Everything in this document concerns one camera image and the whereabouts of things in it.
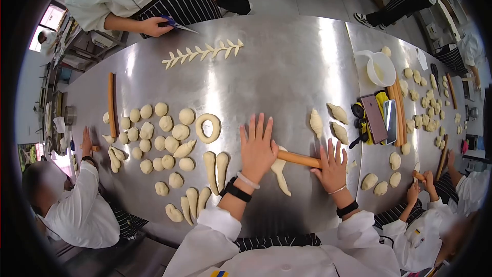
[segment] white wall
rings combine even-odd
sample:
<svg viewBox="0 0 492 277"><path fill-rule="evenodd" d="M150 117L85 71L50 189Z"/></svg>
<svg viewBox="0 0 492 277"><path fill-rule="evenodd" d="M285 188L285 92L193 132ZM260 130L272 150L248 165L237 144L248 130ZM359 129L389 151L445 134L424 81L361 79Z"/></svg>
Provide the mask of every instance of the white wall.
<svg viewBox="0 0 492 277"><path fill-rule="evenodd" d="M39 52L27 50L22 62L21 74L15 99L15 141L17 144L31 144L41 141L41 134L36 134L41 125L33 107L39 101L43 66L49 59Z"/></svg>

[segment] smartphone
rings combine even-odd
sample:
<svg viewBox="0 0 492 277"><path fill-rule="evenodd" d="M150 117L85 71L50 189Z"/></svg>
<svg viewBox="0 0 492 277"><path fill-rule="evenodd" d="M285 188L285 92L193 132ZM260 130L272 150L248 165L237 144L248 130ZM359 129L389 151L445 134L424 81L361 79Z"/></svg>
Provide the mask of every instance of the smartphone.
<svg viewBox="0 0 492 277"><path fill-rule="evenodd" d="M390 145L397 140L397 104L395 100L384 101L383 115L384 125L388 133L386 145Z"/></svg>
<svg viewBox="0 0 492 277"><path fill-rule="evenodd" d="M369 131L372 135L372 142L378 144L388 138L388 132L383 120L383 114L379 110L379 106L376 101L376 97L366 95L361 97L361 104L366 111L366 118L369 125Z"/></svg>

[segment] person's right hand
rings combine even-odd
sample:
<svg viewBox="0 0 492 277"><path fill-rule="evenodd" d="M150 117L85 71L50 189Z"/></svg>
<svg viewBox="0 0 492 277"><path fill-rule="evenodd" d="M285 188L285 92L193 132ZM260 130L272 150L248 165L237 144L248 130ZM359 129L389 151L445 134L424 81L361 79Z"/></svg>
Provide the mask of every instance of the person's right hand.
<svg viewBox="0 0 492 277"><path fill-rule="evenodd" d="M160 37L164 33L168 33L173 30L173 26L159 27L159 23L167 22L167 19L163 17L150 17L144 21L140 21L140 32L151 37Z"/></svg>

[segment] ring-shaped dough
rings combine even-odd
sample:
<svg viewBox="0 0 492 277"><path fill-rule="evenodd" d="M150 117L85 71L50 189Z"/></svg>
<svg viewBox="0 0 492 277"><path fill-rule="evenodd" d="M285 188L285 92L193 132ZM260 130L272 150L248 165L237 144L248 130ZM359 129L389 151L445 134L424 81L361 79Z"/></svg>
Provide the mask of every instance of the ring-shaped dough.
<svg viewBox="0 0 492 277"><path fill-rule="evenodd" d="M212 122L212 135L210 137L205 136L202 129L203 122L210 120ZM202 114L195 121L196 135L204 144L211 144L217 140L220 134L220 120L213 114Z"/></svg>

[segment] black and white sneaker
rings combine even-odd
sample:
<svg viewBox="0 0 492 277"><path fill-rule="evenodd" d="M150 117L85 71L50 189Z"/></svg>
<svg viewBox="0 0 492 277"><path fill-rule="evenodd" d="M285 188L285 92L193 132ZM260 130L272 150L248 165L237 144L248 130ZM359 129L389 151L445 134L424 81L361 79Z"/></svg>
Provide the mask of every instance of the black and white sneaker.
<svg viewBox="0 0 492 277"><path fill-rule="evenodd" d="M360 22L362 25L366 25L367 27L374 29L374 26L371 25L366 18L365 14L360 14L360 13L354 13L355 19Z"/></svg>

